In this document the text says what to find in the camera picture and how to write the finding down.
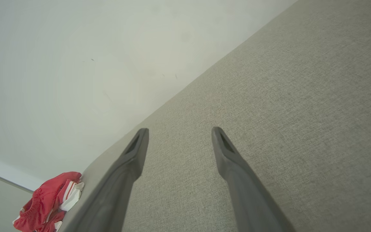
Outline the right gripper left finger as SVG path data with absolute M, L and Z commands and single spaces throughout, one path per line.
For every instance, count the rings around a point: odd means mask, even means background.
M 121 232 L 134 182 L 141 176 L 150 131 L 141 128 L 92 190 L 88 181 L 64 220 L 65 232 Z

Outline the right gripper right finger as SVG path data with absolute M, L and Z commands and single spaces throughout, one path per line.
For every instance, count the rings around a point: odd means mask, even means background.
M 220 127 L 212 128 L 217 170 L 227 182 L 240 232 L 293 232 L 294 228 Z

